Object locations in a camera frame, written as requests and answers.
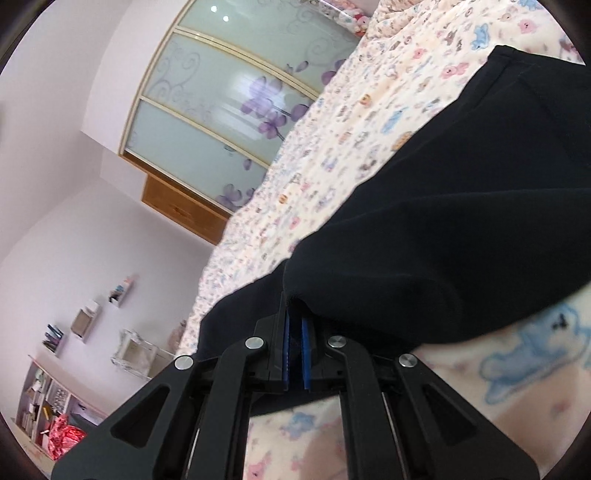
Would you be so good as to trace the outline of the pink white bookshelf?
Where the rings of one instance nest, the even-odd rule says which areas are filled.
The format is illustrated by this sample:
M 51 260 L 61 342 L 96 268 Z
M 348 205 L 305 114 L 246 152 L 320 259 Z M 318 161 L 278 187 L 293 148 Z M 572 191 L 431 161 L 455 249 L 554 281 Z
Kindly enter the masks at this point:
M 12 418 L 15 437 L 40 470 L 50 471 L 55 463 L 51 453 L 51 431 L 63 417 L 68 425 L 87 432 L 107 414 L 79 395 L 59 376 L 29 357 L 29 367 Z

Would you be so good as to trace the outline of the red patterned cloth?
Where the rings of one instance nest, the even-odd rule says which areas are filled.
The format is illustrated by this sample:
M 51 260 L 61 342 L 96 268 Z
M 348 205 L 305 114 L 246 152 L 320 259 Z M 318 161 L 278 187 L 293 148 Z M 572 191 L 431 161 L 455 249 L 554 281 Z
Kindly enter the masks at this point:
M 66 414 L 60 415 L 49 430 L 48 452 L 57 461 L 86 437 L 80 428 L 68 423 Z

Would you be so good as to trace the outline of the hanging plush toy organizer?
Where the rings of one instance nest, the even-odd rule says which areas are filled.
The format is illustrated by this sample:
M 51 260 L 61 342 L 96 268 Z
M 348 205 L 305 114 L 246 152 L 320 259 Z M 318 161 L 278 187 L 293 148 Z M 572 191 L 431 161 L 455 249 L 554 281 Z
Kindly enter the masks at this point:
M 318 9 L 322 15 L 334 21 L 356 37 L 363 37 L 370 24 L 370 18 L 352 1 L 327 0 L 319 1 Z

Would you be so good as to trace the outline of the white wall shelf box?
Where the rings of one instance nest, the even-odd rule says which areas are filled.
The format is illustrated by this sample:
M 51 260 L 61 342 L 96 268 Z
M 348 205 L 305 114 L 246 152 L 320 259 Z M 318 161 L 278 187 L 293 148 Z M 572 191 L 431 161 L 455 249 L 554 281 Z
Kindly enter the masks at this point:
M 42 345 L 53 355 L 60 353 L 61 345 L 64 341 L 64 333 L 55 325 L 47 324 L 44 332 Z
M 132 276 L 126 277 L 121 283 L 119 283 L 113 290 L 109 292 L 108 295 L 108 302 L 119 308 L 125 299 L 126 295 L 132 288 L 134 283 L 134 278 Z
M 71 334 L 84 342 L 87 335 L 92 329 L 93 323 L 101 311 L 101 305 L 89 300 L 76 314 L 72 324 L 70 325 Z

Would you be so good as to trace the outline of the brown wooden wardrobe side panel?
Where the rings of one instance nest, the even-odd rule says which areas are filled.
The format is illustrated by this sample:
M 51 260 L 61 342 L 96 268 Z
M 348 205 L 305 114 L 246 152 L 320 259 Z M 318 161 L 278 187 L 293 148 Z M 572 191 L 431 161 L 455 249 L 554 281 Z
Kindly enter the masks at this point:
M 148 175 L 142 202 L 169 220 L 217 245 L 222 238 L 229 213 L 197 194 L 178 189 L 163 179 Z

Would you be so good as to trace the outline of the floral cartoon bed sheet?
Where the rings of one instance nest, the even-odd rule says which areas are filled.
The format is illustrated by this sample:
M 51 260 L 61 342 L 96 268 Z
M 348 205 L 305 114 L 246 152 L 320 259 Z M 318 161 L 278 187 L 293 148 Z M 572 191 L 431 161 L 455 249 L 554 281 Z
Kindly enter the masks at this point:
M 582 43 L 546 1 L 384 1 L 367 35 L 287 136 L 202 272 L 178 347 L 204 353 L 223 297 L 290 257 L 356 186 L 439 120 L 493 49 L 580 63 Z M 590 291 L 520 325 L 418 355 L 536 461 L 564 458 L 590 412 Z

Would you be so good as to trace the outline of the white metal rack trolley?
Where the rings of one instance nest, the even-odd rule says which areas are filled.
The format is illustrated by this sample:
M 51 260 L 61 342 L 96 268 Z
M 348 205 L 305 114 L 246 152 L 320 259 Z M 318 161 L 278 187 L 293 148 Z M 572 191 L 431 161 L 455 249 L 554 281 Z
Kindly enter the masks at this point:
M 144 381 L 157 376 L 173 359 L 172 353 L 127 329 L 119 332 L 118 348 L 110 358 L 114 366 Z

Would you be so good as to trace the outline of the black pants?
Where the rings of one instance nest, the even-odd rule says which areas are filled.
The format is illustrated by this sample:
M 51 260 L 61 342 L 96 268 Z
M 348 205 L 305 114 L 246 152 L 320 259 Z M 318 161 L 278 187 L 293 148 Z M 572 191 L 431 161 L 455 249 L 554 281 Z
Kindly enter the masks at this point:
M 286 308 L 395 358 L 521 326 L 481 371 L 497 403 L 579 359 L 590 280 L 590 70 L 497 47 L 459 98 L 273 272 L 202 319 L 220 356 Z

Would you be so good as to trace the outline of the glass sliding wardrobe floral doors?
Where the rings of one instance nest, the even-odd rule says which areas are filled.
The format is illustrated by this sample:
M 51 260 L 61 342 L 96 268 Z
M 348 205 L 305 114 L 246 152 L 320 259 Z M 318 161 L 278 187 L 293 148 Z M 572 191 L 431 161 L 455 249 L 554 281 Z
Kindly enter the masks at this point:
M 229 214 L 242 208 L 362 38 L 318 2 L 188 2 L 142 79 L 122 155 Z

